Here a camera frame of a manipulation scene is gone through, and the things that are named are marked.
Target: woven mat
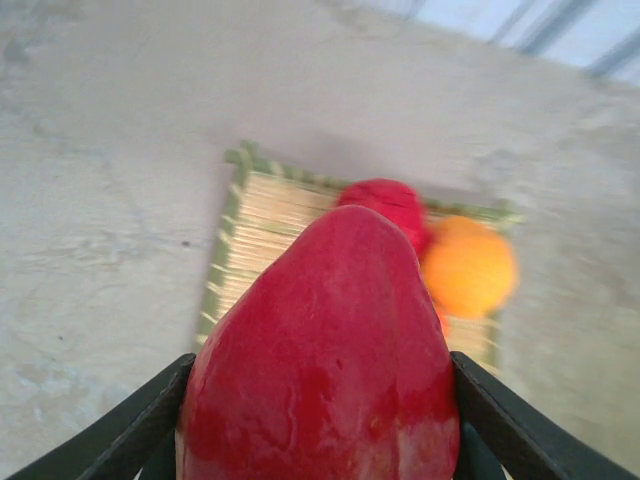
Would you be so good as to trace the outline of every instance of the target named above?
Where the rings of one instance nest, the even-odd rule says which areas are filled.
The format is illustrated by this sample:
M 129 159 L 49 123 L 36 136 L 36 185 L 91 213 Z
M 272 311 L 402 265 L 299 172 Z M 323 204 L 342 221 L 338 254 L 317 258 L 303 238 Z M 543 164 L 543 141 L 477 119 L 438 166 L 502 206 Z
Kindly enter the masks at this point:
M 253 281 L 313 220 L 329 210 L 349 182 L 299 170 L 258 156 L 245 142 L 227 152 L 237 166 L 210 265 L 194 351 Z M 495 208 L 424 199 L 430 218 L 465 215 L 505 233 L 519 221 L 506 205 Z M 482 320 L 450 318 L 447 344 L 497 375 L 499 316 Z

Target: red pepper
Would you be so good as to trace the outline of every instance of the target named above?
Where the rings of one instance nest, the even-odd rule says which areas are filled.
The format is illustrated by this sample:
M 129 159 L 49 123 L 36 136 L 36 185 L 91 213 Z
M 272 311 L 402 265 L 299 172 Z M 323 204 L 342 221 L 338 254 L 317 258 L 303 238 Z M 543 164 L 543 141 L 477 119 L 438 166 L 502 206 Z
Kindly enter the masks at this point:
M 336 208 L 310 225 L 199 353 L 180 480 L 449 480 L 453 365 L 404 235 Z
M 432 235 L 426 227 L 427 209 L 420 195 L 404 183 L 386 178 L 355 182 L 342 192 L 337 205 L 360 205 L 375 210 L 402 230 L 418 258 L 431 244 Z

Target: gray floor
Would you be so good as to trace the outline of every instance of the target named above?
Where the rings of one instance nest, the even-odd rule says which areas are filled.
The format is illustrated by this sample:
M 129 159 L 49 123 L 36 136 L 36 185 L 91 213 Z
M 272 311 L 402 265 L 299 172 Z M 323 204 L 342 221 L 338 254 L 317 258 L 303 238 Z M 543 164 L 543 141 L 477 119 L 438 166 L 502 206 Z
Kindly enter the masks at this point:
M 637 90 L 335 2 L 102 3 L 0 4 L 0 476 L 188 348 L 244 137 L 514 200 L 505 381 L 640 473 Z

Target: green mat border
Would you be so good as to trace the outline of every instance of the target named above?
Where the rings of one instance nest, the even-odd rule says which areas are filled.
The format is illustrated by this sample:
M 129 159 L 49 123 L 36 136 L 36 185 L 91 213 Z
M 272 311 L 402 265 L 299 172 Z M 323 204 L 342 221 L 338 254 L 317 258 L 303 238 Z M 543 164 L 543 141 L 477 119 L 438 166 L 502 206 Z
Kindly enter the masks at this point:
M 225 163 L 236 165 L 236 170 L 229 184 L 229 193 L 222 211 L 220 224 L 218 225 L 213 255 L 209 264 L 207 285 L 200 310 L 196 340 L 193 344 L 195 353 L 202 347 L 198 340 L 208 336 L 215 328 L 215 324 L 220 320 L 219 291 L 224 283 L 225 275 L 229 272 L 227 268 L 229 244 L 235 233 L 235 224 L 249 174 L 258 172 L 283 180 L 294 181 L 309 188 L 321 187 L 342 190 L 351 184 L 347 180 L 320 175 L 261 157 L 258 154 L 258 144 L 252 141 L 241 142 L 240 148 L 237 150 L 228 150 L 225 153 Z M 521 215 L 518 215 L 512 209 L 510 203 L 504 200 L 497 200 L 495 207 L 443 202 L 432 198 L 423 198 L 423 202 L 428 209 L 437 210 L 439 213 L 465 215 L 477 220 L 491 221 L 503 235 L 507 235 L 510 226 L 521 223 L 524 220 Z M 496 312 L 491 315 L 491 318 L 497 322 L 499 313 Z M 498 361 L 498 333 L 499 329 L 495 325 L 492 326 L 489 336 L 494 347 L 490 350 L 490 358 L 486 359 L 486 362 L 492 366 L 496 366 Z

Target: wall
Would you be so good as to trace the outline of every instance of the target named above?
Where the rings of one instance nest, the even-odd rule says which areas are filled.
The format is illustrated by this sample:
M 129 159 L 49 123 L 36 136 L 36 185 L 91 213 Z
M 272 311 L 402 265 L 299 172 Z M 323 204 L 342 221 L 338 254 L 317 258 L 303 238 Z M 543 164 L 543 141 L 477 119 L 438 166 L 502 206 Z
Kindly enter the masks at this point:
M 364 0 L 479 40 L 640 86 L 638 0 Z

